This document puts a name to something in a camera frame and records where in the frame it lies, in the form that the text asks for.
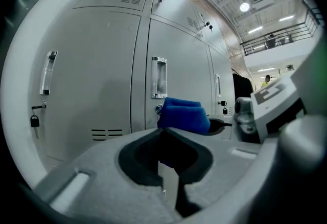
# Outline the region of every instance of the black panel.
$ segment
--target black panel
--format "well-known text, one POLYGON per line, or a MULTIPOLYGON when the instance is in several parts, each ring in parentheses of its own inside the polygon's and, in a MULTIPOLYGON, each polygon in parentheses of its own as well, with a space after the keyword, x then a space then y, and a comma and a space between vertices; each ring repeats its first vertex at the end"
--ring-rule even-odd
POLYGON ((278 132, 283 125, 291 122, 292 120, 295 120, 296 114, 298 114, 301 110, 303 110, 304 114, 306 114, 306 110, 301 99, 298 99, 297 101, 295 101, 295 103, 292 106, 290 106, 286 111, 280 114, 277 118, 267 123, 268 134, 278 132))

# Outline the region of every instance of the balcony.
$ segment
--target balcony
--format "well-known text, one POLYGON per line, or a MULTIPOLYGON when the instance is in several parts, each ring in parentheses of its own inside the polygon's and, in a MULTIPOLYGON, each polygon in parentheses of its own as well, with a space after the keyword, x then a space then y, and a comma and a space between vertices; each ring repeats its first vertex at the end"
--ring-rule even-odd
POLYGON ((312 38, 319 25, 320 23, 316 14, 311 9, 308 9, 304 22, 275 30, 263 36, 248 40, 240 45, 243 47, 245 56, 248 56, 257 52, 292 44, 303 39, 312 38))

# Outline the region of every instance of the ceiling light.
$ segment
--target ceiling light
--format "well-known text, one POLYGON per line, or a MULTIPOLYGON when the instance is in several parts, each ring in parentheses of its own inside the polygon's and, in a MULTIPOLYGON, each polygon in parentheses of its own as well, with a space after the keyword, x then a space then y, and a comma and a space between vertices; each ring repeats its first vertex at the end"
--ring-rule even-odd
POLYGON ((249 5, 249 3, 247 3, 247 2, 244 2, 244 3, 242 3, 242 4, 240 5, 240 10, 241 10, 242 12, 246 12, 246 11, 248 11, 249 8, 250 8, 250 5, 249 5))
POLYGON ((255 48, 253 48, 254 50, 255 49, 258 49, 258 48, 262 48, 262 47, 264 47, 265 45, 261 45, 261 46, 257 46, 257 47, 255 47, 255 48))
POLYGON ((284 21, 284 20, 288 20, 288 19, 291 19, 291 18, 294 18, 294 15, 289 16, 289 17, 283 17, 279 21, 284 21))
POLYGON ((270 71, 270 70, 274 70, 275 68, 268 68, 268 69, 260 69, 258 70, 258 72, 262 72, 262 71, 270 71))
POLYGON ((251 34, 251 33, 255 32, 255 31, 257 31, 257 30, 260 30, 260 29, 262 29, 262 26, 257 27, 257 28, 255 28, 254 30, 250 30, 250 31, 248 32, 248 34, 251 34))

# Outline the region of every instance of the person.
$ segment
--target person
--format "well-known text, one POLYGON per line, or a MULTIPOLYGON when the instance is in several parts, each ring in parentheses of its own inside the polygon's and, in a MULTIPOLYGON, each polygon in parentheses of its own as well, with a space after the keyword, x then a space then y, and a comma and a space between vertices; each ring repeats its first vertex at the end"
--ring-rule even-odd
POLYGON ((261 88, 263 88, 263 87, 265 87, 265 86, 268 85, 268 83, 269 83, 269 81, 270 81, 270 78, 271 78, 270 75, 267 75, 267 76, 266 76, 265 81, 264 81, 264 83, 262 83, 261 88))
POLYGON ((275 47, 276 37, 274 34, 270 34, 269 38, 266 40, 267 48, 272 49, 275 47))

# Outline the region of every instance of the lock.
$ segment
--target lock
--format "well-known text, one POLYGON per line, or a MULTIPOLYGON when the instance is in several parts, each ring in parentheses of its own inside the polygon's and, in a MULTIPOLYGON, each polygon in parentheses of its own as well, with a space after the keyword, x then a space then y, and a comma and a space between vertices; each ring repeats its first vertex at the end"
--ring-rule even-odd
POLYGON ((36 128, 40 126, 39 118, 36 115, 31 116, 31 127, 36 128))

